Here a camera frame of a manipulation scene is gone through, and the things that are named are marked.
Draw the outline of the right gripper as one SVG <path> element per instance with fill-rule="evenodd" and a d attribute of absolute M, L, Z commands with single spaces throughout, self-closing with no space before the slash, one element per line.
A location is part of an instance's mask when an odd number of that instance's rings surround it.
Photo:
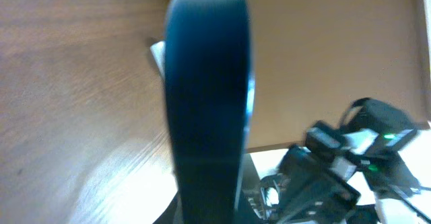
<path fill-rule="evenodd" d="M 341 223 L 354 211 L 360 193 L 333 164 L 347 140 L 326 122 L 315 122 L 304 146 L 292 145 L 277 173 L 259 184 L 263 223 Z"/>

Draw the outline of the blue screen smartphone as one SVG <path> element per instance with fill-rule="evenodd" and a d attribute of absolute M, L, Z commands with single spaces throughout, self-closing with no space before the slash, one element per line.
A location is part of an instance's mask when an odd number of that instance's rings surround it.
<path fill-rule="evenodd" d="M 247 0 L 172 0 L 165 99 L 185 223 L 233 223 L 253 110 Z"/>

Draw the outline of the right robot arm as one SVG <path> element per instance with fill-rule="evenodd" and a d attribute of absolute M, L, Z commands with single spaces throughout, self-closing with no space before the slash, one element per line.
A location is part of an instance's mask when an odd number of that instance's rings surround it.
<path fill-rule="evenodd" d="M 394 106 L 353 102 L 338 127 L 319 120 L 291 145 L 251 201 L 260 223 L 385 223 L 384 200 L 398 200 L 413 220 L 430 217 L 412 202 L 424 187 L 400 155 L 419 130 Z"/>

